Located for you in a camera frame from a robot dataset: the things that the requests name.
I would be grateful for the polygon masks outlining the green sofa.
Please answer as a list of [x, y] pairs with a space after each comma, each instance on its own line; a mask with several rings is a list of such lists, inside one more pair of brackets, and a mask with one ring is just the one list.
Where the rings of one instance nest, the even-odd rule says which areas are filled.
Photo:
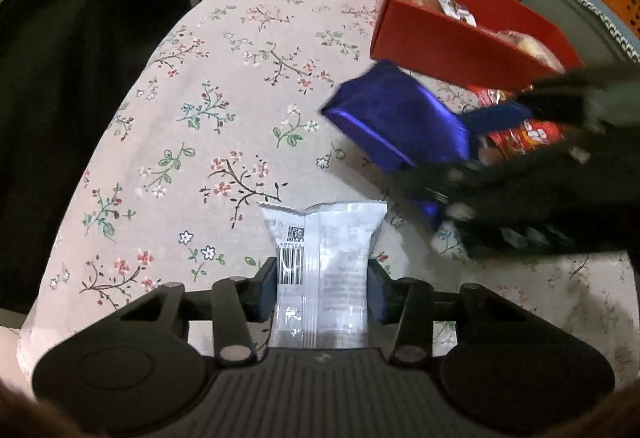
[[521, 0], [555, 24], [587, 66], [639, 60], [639, 39], [601, 0]]

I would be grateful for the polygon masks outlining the white barcode snack packet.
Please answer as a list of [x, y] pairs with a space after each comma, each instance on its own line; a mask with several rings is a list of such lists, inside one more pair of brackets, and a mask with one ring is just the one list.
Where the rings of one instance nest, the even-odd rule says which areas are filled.
[[384, 201], [333, 202], [305, 210], [261, 207], [276, 245], [277, 302], [270, 345], [367, 346], [367, 269]]

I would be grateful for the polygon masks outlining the blue foil snack packet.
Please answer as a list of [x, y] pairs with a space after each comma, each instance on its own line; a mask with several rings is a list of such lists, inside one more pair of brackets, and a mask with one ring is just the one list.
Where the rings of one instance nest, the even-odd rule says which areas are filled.
[[392, 61], [342, 83], [321, 113], [385, 173], [477, 155], [460, 117]]

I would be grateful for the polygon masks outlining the red cardboard box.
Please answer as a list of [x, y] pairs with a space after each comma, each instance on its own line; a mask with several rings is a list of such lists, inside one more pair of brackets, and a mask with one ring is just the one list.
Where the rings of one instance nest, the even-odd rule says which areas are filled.
[[533, 56], [500, 40], [499, 31], [533, 36], [566, 70], [582, 66], [562, 31], [517, 0], [454, 0], [476, 25], [409, 0], [378, 0], [370, 57], [462, 87], [521, 91], [554, 71]]

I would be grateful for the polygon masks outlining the floral tablecloth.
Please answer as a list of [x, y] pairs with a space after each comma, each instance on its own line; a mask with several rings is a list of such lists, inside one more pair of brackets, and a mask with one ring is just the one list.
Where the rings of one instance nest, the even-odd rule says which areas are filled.
[[154, 50], [70, 200], [17, 345], [51, 347], [160, 284], [203, 290], [274, 252], [260, 210], [383, 200], [373, 257], [439, 291], [466, 282], [596, 347], [618, 383], [639, 373], [639, 308], [624, 254], [472, 261], [429, 233], [369, 159], [321, 117], [370, 67], [376, 0], [201, 0]]

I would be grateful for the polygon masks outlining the white cartoon snack packet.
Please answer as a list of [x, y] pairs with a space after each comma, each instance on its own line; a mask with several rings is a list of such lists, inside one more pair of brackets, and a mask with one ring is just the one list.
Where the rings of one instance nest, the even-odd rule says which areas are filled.
[[471, 27], [477, 26], [476, 19], [469, 9], [455, 0], [427, 0], [427, 5], [433, 12], [444, 14]]

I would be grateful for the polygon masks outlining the round white rice cake pack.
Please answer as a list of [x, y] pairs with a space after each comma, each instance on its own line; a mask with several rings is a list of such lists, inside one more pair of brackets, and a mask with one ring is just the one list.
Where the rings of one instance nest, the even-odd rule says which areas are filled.
[[553, 54], [544, 43], [541, 43], [533, 36], [511, 30], [498, 31], [496, 35], [499, 39], [510, 43], [518, 50], [521, 50], [521, 52], [534, 57], [552, 70], [559, 73], [565, 72], [564, 66], [561, 64], [561, 61], [556, 58], [555, 54]]

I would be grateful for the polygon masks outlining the red Trolli candy bag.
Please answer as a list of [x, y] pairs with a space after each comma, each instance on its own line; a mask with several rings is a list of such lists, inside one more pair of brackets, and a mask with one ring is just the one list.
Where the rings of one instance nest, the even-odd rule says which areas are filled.
[[518, 126], [480, 137], [478, 155], [485, 165], [494, 164], [557, 143], [573, 131], [571, 126], [527, 119]]

